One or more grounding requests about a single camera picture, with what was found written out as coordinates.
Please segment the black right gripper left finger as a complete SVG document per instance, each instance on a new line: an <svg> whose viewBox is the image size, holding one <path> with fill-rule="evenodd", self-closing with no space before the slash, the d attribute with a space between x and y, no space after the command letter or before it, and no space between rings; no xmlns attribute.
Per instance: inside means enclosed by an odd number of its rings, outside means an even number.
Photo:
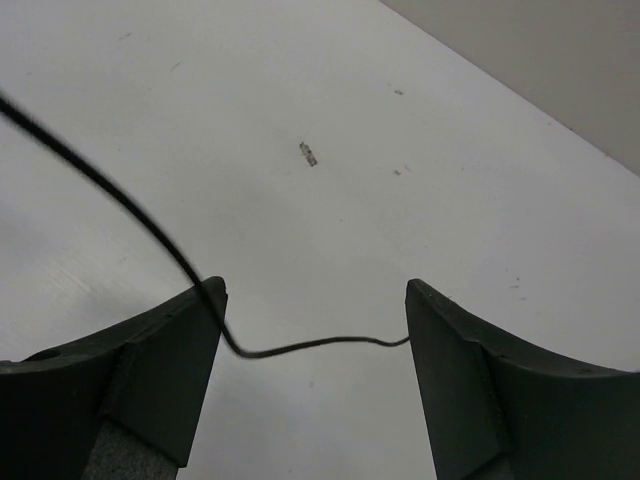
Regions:
<svg viewBox="0 0 640 480"><path fill-rule="evenodd" d="M188 463L220 332L194 290L1 364L5 479L173 479Z"/></svg>

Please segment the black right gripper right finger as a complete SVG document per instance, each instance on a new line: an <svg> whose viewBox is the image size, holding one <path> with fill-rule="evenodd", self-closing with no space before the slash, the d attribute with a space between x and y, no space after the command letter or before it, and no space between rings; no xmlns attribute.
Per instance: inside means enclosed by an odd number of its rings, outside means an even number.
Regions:
<svg viewBox="0 0 640 480"><path fill-rule="evenodd" d="M639 376L536 346L409 281L407 324L440 479L635 479Z"/></svg>

